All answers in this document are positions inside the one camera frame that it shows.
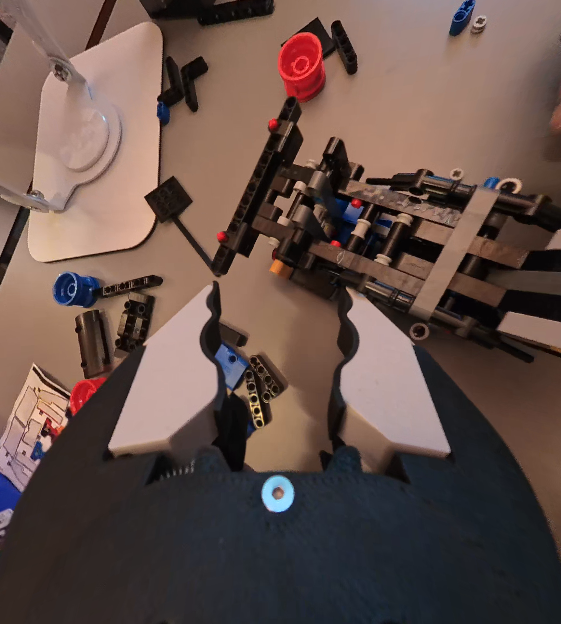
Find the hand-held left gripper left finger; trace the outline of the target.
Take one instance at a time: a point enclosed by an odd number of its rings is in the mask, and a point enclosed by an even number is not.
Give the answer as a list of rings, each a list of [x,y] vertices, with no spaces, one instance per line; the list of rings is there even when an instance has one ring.
[[[220,316],[219,284],[212,282],[147,340],[109,442],[113,456],[194,457],[216,440],[227,398],[215,359]]]

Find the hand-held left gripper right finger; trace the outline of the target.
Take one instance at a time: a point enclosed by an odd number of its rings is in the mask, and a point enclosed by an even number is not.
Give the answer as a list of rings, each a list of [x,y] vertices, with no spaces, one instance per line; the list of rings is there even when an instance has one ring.
[[[451,448],[415,345],[368,298],[339,296],[337,345],[328,403],[332,442],[354,447],[368,472],[384,472],[395,452],[445,459]]]

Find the toy brick vehicle chassis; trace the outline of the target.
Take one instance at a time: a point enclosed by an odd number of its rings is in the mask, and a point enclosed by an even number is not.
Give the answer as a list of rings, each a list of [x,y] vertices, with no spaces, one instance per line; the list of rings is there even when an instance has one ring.
[[[361,181],[339,137],[318,161],[294,163],[297,98],[269,137],[210,268],[228,274],[257,240],[274,246],[277,273],[334,297],[341,287],[415,320],[524,361],[524,347],[561,357],[561,209],[544,195],[467,185],[428,169]]]

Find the blue panel brick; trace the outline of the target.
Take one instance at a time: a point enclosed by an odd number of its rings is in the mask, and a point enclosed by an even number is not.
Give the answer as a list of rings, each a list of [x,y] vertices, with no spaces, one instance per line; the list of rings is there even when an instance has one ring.
[[[215,359],[220,364],[225,378],[225,385],[234,391],[244,377],[249,362],[238,354],[232,347],[222,343],[215,353]]]

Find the red wheel rim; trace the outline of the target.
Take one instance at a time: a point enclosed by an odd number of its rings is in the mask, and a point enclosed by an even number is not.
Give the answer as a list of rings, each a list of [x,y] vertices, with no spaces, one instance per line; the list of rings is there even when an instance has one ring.
[[[106,380],[105,377],[82,379],[73,386],[69,398],[69,410],[72,416],[79,412]]]
[[[303,104],[319,95],[326,81],[319,38],[301,32],[288,39],[278,55],[278,72],[289,98]]]

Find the black cylinder brick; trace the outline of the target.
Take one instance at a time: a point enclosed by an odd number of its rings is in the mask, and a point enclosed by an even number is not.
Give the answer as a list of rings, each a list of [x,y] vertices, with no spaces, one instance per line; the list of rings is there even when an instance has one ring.
[[[85,379],[104,375],[111,365],[107,350],[104,322],[98,309],[90,309],[75,317],[75,333],[79,342],[81,368]]]

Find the black short beam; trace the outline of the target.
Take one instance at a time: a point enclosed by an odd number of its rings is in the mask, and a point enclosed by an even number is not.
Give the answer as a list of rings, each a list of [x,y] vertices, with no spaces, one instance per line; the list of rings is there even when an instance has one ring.
[[[244,333],[230,324],[219,322],[220,337],[224,343],[237,348],[245,347],[248,341],[248,334]]]

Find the black angled beam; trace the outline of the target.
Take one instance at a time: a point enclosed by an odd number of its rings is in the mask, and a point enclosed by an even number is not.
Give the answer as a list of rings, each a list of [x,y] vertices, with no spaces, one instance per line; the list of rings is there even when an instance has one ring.
[[[261,430],[271,421],[268,387],[251,367],[248,367],[244,373],[244,386],[253,429]]]
[[[249,362],[253,372],[262,383],[263,393],[267,393],[269,396],[269,399],[266,399],[266,401],[270,401],[284,392],[285,386],[281,378],[267,365],[260,355],[250,356]]]

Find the black holed beam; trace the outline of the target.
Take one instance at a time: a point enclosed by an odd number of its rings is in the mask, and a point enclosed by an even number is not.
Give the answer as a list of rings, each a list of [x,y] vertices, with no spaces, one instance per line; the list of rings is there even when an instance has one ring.
[[[158,287],[161,286],[163,282],[163,278],[156,275],[149,275],[112,285],[100,286],[93,291],[93,295],[99,299],[112,298],[125,293],[139,292],[144,289]]]
[[[347,31],[340,20],[334,20],[331,23],[331,38],[333,45],[343,62],[346,73],[348,75],[356,74],[358,70],[358,57],[352,42],[347,35]]]

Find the blue connector brick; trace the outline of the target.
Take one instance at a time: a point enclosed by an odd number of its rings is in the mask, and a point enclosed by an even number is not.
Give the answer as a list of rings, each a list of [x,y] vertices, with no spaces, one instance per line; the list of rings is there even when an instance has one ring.
[[[454,13],[453,19],[449,27],[449,36],[455,37],[460,35],[469,25],[476,1],[464,1]]]

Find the sticker sheet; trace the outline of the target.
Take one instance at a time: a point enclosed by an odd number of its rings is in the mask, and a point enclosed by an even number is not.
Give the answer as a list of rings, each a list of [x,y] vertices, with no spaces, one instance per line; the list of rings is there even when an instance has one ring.
[[[71,420],[70,392],[33,364],[0,438],[0,474],[23,492]]]

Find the black square plate brick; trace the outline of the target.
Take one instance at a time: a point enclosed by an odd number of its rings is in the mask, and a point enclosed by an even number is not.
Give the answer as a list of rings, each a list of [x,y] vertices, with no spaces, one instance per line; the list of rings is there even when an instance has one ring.
[[[169,177],[144,196],[159,223],[177,219],[193,200],[175,176]]]

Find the dark flat panel piece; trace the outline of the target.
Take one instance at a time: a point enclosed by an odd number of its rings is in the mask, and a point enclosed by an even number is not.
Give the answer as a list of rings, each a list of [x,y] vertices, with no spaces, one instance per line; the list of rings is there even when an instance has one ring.
[[[288,47],[288,54],[290,58],[297,57],[299,55],[306,55],[310,59],[316,57],[316,45],[314,37],[319,41],[319,47],[321,48],[321,57],[327,58],[335,51],[335,44],[331,38],[330,33],[324,27],[322,21],[319,18],[314,18],[305,26],[297,30],[292,34],[289,39],[284,41],[281,48],[284,48],[291,39],[298,37],[296,41],[290,43]]]

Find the thick black beam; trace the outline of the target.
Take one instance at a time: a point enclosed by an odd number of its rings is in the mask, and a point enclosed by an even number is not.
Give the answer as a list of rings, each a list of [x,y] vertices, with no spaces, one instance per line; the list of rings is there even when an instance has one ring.
[[[269,16],[274,10],[275,1],[229,1],[204,8],[197,21],[201,26],[213,26]]]

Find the black frame brick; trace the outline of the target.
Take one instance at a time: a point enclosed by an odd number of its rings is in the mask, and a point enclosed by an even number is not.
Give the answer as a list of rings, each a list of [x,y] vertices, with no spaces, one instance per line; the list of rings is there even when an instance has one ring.
[[[155,297],[131,292],[124,304],[115,339],[115,355],[125,356],[143,346],[148,337]]]

